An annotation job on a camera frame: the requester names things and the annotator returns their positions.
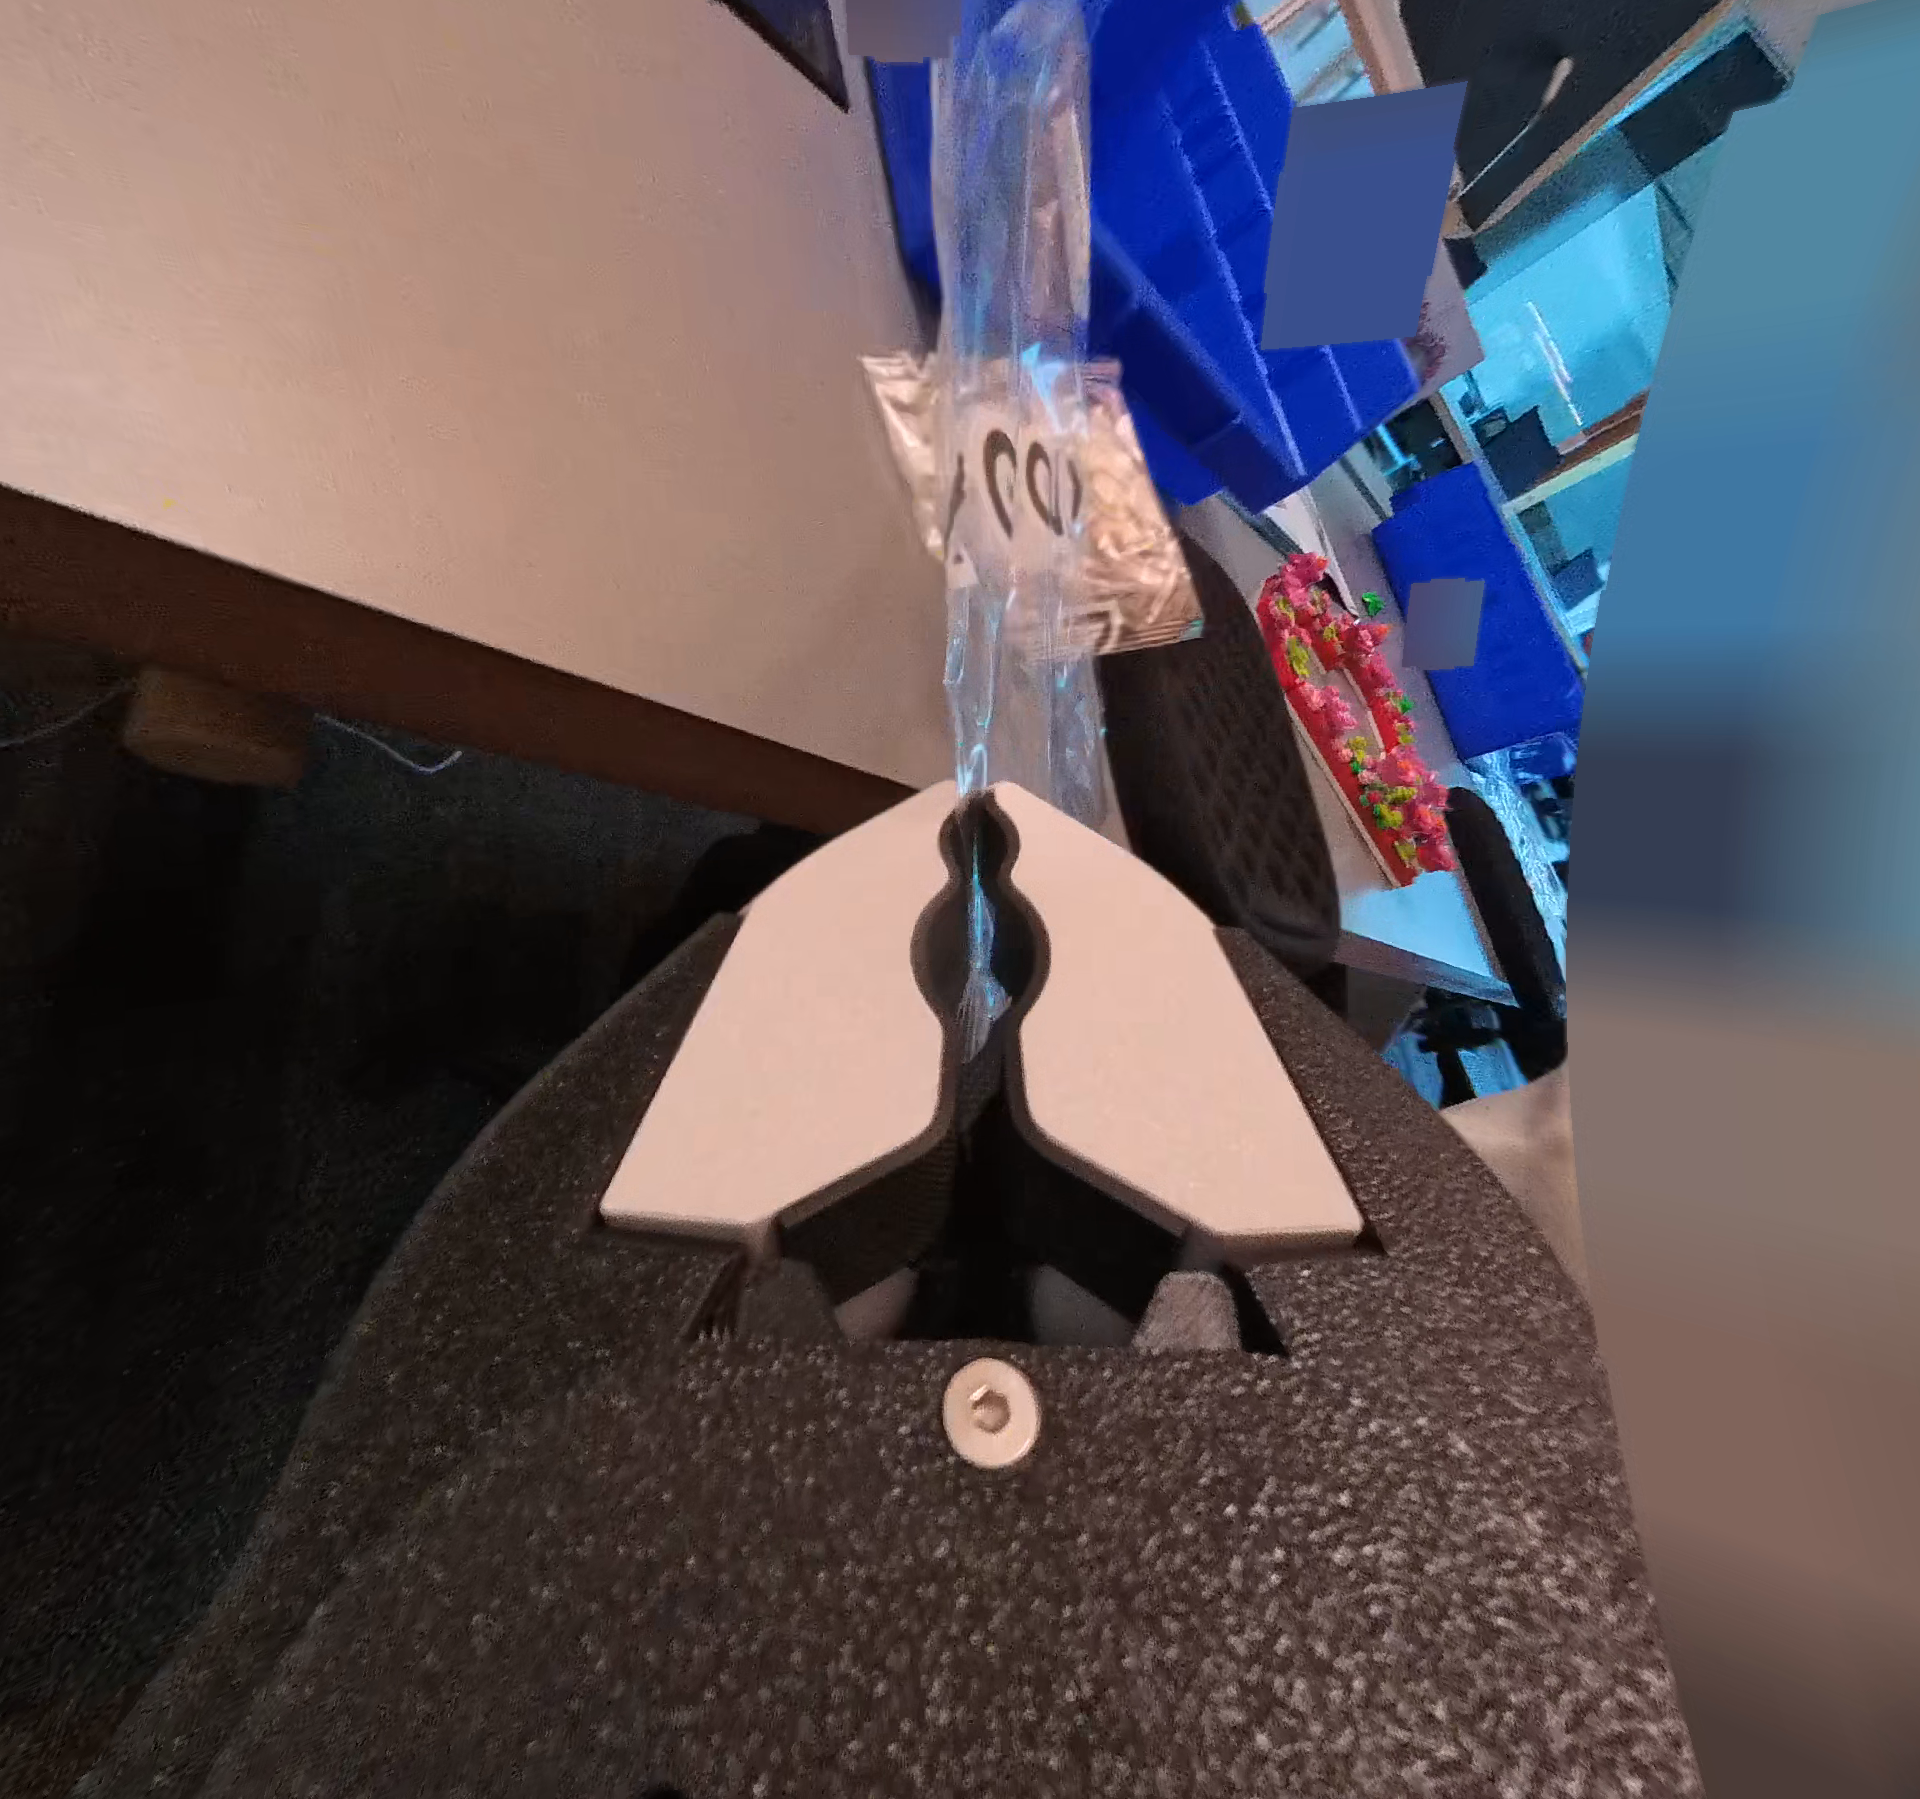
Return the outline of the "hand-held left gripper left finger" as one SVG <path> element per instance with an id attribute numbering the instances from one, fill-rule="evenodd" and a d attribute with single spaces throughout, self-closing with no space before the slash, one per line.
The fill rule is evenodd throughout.
<path id="1" fill-rule="evenodd" d="M 599 1211 L 638 1234 L 773 1241 L 936 1116 L 945 1029 L 914 940 L 947 894 L 942 781 L 752 900 Z"/>

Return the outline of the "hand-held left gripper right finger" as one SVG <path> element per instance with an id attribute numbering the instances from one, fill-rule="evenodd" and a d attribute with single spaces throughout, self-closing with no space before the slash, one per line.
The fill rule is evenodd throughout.
<path id="1" fill-rule="evenodd" d="M 1034 1141 L 1217 1252 L 1347 1251 L 1362 1214 L 1204 910 L 1018 784 L 1003 897 L 1034 969 L 1018 1092 Z"/>

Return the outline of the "crinkled printed plastic bag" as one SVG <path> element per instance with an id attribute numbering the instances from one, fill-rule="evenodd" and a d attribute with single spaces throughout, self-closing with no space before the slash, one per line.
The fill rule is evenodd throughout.
<path id="1" fill-rule="evenodd" d="M 955 538 L 960 516 L 980 506 L 999 569 L 1009 552 L 1034 555 L 1050 538 L 1058 562 L 1058 642 L 1094 656 L 1184 644 L 1204 633 L 1196 582 L 1173 523 L 1147 475 L 1147 461 L 1120 389 L 1120 365 L 1087 362 L 1078 372 L 1071 442 L 1021 435 L 1009 452 L 980 434 L 983 462 L 942 467 L 943 387 L 936 359 L 907 350 L 865 354 L 860 367 L 912 523 L 925 550 L 958 586 L 979 578 L 979 557 Z"/>

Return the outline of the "clear plastic bag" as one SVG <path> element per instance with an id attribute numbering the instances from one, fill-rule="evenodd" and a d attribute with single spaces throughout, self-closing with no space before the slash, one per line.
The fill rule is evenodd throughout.
<path id="1" fill-rule="evenodd" d="M 1009 1007 L 996 967 L 984 802 L 1021 784 L 1094 826 L 1100 626 L 1087 601 L 1093 0 L 966 0 L 932 69 L 936 506 L 945 692 L 965 846 L 972 1063 Z"/>

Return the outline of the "black mesh office chair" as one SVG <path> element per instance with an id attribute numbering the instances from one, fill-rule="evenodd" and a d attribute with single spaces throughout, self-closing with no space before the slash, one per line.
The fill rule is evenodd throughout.
<path id="1" fill-rule="evenodd" d="M 1226 570 L 1200 543 L 1181 549 L 1200 633 L 1094 668 L 1120 818 L 1213 924 L 1248 932 L 1343 1012 L 1338 883 L 1274 661 Z"/>

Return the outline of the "heart-shaped toy brick wreath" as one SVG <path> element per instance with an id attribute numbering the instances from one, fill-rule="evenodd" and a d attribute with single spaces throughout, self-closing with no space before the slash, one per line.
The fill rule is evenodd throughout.
<path id="1" fill-rule="evenodd" d="M 1393 885 L 1458 869 L 1450 793 L 1419 747 L 1413 704 L 1383 658 L 1387 629 L 1331 588 L 1331 562 L 1289 552 L 1255 601 L 1284 701 Z"/>

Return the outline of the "blue plastic bin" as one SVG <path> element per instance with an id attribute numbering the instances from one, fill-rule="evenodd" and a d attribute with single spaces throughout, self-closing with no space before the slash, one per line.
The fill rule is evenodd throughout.
<path id="1" fill-rule="evenodd" d="M 1235 16 L 1239 1 L 1082 0 L 1088 347 L 1120 363 L 1160 489 L 1267 508 L 1421 389 L 1399 339 L 1259 342 L 1274 205 L 1300 125 L 1271 42 Z"/>
<path id="2" fill-rule="evenodd" d="M 1373 549 L 1400 606 L 1429 580 L 1484 586 L 1476 663 L 1429 677 L 1458 757 L 1578 736 L 1581 672 L 1477 467 L 1396 493 L 1391 516 L 1373 528 Z"/>

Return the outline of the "wooden block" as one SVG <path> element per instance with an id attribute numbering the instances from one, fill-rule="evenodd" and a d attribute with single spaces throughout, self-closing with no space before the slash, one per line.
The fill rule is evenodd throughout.
<path id="1" fill-rule="evenodd" d="M 169 774 L 288 789 L 306 771 L 311 725 L 296 701 L 147 664 L 132 680 L 121 739 Z"/>

